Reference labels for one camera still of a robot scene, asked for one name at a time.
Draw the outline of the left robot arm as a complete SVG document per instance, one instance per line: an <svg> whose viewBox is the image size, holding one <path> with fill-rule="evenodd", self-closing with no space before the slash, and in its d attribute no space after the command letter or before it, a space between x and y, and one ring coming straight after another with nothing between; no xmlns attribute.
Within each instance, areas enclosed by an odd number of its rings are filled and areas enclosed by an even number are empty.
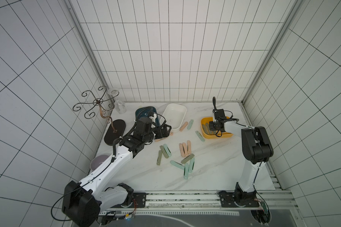
<svg viewBox="0 0 341 227"><path fill-rule="evenodd" d="M97 169L79 182L70 181L64 188L62 212L79 227L89 227L99 214L111 207L129 206L133 202L134 190L120 183L105 190L111 178L130 162L145 145L154 139L167 138L172 127L163 122L155 123L154 117L141 117L131 130L113 143L113 154Z"/></svg>

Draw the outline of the olive knife pair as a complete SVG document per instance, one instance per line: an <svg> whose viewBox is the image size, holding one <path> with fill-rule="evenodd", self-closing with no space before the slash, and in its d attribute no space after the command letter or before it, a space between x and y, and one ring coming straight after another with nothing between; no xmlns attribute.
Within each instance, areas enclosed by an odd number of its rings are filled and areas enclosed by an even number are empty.
<svg viewBox="0 0 341 227"><path fill-rule="evenodd" d="M164 155L164 157L165 157L166 159L168 159L168 158L169 158L169 155L168 155L168 153L166 152L166 150L165 150L165 148L164 148L163 145L160 146L160 149L161 149L161 152L162 152L162 154Z"/></svg>

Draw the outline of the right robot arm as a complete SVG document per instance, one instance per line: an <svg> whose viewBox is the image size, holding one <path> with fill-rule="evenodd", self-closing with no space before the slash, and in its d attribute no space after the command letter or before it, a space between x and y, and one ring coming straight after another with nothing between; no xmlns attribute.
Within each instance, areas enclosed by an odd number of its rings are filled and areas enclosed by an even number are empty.
<svg viewBox="0 0 341 227"><path fill-rule="evenodd" d="M241 138L242 154L246 162L242 176L235 186L234 201L241 206L242 203L254 200L256 198L254 185L259 170L274 154L266 129L262 126L242 125L233 119L211 121L209 128L212 131L227 132Z"/></svg>

